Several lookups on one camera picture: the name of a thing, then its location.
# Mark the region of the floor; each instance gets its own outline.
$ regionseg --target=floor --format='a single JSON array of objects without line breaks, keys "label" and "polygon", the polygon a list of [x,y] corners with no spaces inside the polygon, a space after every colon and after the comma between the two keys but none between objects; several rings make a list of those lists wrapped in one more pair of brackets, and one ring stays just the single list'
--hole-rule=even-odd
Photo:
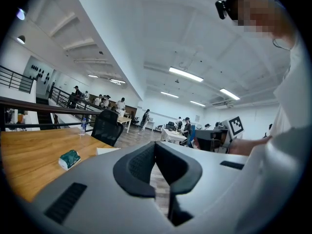
[{"label": "floor", "polygon": [[[126,129],[120,135],[117,140],[115,147],[128,147],[141,143],[148,143],[150,141],[160,140],[160,132],[152,132],[149,129],[145,129],[144,132],[139,132],[139,127],[134,125],[130,126],[129,133]],[[169,185],[162,176],[159,168],[154,166],[151,173],[151,182],[150,185],[153,186],[156,190],[156,204],[159,206],[161,211],[167,215],[169,208]]]}]

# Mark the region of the staircase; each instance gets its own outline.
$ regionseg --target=staircase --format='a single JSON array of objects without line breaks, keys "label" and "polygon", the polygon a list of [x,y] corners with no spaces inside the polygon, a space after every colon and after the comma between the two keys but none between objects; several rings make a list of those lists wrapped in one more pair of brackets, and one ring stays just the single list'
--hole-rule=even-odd
[{"label": "staircase", "polygon": [[[37,97],[36,103],[43,104],[43,105],[49,105],[49,102],[47,99],[42,99]],[[37,112],[38,115],[38,122],[39,124],[52,124],[51,115],[50,113],[43,113],[43,112]],[[46,126],[46,127],[40,127],[41,130],[48,130],[48,129],[54,129],[53,126]]]}]

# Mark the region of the ceiling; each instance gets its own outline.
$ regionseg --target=ceiling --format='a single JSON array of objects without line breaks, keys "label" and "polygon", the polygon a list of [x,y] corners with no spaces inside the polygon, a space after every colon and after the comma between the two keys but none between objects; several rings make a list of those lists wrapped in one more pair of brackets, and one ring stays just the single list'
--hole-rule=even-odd
[{"label": "ceiling", "polygon": [[[40,13],[27,16],[77,67],[100,77],[122,79],[66,0],[42,0]],[[272,100],[289,67],[289,51],[251,36],[218,17],[216,0],[139,0],[143,11],[144,69],[147,88],[206,105],[228,100],[226,88],[243,104]],[[196,82],[169,73],[170,66],[203,77]]]}]

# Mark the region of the wooden tabletop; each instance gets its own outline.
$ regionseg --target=wooden tabletop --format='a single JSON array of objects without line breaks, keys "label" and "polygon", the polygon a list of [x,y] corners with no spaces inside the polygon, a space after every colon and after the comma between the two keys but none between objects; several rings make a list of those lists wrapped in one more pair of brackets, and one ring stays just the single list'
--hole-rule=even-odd
[{"label": "wooden tabletop", "polygon": [[13,191],[31,202],[43,187],[66,172],[59,165],[62,154],[74,149],[81,163],[95,156],[97,147],[112,148],[87,134],[78,135],[79,131],[65,128],[1,132],[4,172]]},{"label": "wooden tabletop", "polygon": [[118,117],[118,122],[119,123],[125,123],[125,122],[128,122],[128,121],[130,121],[131,120],[131,118],[127,118],[127,117]]}]

